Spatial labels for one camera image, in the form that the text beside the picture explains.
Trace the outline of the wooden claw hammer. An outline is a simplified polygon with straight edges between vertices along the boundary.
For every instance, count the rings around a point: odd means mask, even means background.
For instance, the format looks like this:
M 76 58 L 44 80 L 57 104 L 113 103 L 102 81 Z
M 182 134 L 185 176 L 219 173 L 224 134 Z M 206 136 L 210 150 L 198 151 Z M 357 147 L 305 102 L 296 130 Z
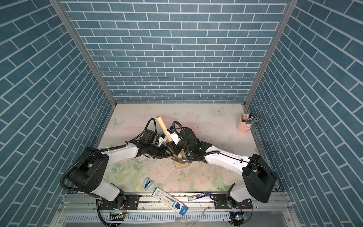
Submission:
M 156 121 L 158 122 L 158 124 L 160 125 L 161 129 L 163 130 L 164 135 L 166 136 L 168 142 L 174 142 L 174 140 L 171 137 L 171 134 L 168 131 L 168 128 L 166 127 L 166 125 L 165 125 L 162 117 L 161 116 L 157 116 L 156 117 Z M 176 155 L 176 152 L 175 152 L 175 150 L 173 148 L 172 148 L 172 153 L 173 153 L 172 160 L 176 162 L 176 164 L 175 164 L 175 168 L 176 169 L 186 168 L 186 167 L 189 166 L 189 163 L 183 161 L 181 153 L 179 153 L 178 155 Z

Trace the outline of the wooden plank with nails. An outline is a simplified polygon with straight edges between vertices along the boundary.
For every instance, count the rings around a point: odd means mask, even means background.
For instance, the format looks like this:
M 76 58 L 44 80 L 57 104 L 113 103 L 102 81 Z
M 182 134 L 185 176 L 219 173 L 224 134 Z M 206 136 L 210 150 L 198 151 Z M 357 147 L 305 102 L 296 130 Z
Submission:
M 189 162 L 183 159 L 184 156 L 180 153 L 178 156 L 173 156 L 172 160 L 175 162 L 175 169 L 181 169 L 189 166 Z

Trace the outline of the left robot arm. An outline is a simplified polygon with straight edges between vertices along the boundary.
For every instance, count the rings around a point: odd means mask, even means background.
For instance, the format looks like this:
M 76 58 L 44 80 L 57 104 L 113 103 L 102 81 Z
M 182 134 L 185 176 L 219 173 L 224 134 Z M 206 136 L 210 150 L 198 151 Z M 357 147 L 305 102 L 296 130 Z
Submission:
M 96 149 L 88 147 L 60 178 L 60 187 L 67 191 L 84 192 L 102 201 L 108 201 L 119 209 L 124 204 L 124 191 L 104 179 L 108 166 L 127 159 L 146 156 L 153 159 L 164 159 L 173 156 L 173 152 L 164 144 L 157 130 L 149 130 L 149 119 L 144 130 L 134 139 L 123 145 Z

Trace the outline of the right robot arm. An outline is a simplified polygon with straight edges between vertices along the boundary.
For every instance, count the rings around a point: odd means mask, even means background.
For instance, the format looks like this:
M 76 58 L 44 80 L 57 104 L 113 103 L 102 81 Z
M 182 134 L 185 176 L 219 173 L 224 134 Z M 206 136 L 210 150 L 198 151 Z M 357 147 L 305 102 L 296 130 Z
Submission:
M 177 162 L 200 161 L 217 165 L 241 176 L 243 182 L 233 183 L 228 189 L 226 199 L 230 204 L 241 203 L 246 199 L 256 199 L 262 203 L 269 201 L 278 175 L 260 155 L 253 154 L 247 157 L 223 151 L 208 142 L 200 141 L 192 129 L 182 127 L 178 121 L 174 121 L 164 133 L 167 139 L 172 141 L 172 152 L 175 155 L 181 152 L 185 154 Z

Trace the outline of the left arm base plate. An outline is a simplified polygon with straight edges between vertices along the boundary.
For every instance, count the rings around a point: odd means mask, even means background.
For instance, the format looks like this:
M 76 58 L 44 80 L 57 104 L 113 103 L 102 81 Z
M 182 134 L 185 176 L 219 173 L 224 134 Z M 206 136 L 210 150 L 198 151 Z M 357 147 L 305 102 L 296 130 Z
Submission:
M 139 205 L 140 195 L 127 194 L 118 196 L 114 201 L 106 199 L 97 200 L 98 208 L 102 211 L 136 210 Z

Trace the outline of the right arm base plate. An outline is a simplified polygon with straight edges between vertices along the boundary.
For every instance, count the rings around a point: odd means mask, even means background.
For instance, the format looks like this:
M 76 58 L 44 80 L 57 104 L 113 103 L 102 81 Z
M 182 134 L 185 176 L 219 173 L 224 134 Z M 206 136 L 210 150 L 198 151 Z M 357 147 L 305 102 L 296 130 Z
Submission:
M 211 194 L 210 198 L 214 202 L 214 207 L 216 210 L 226 210 L 226 209 L 244 210 L 252 208 L 252 202 L 250 199 L 243 200 L 242 202 L 237 202 L 227 194 Z

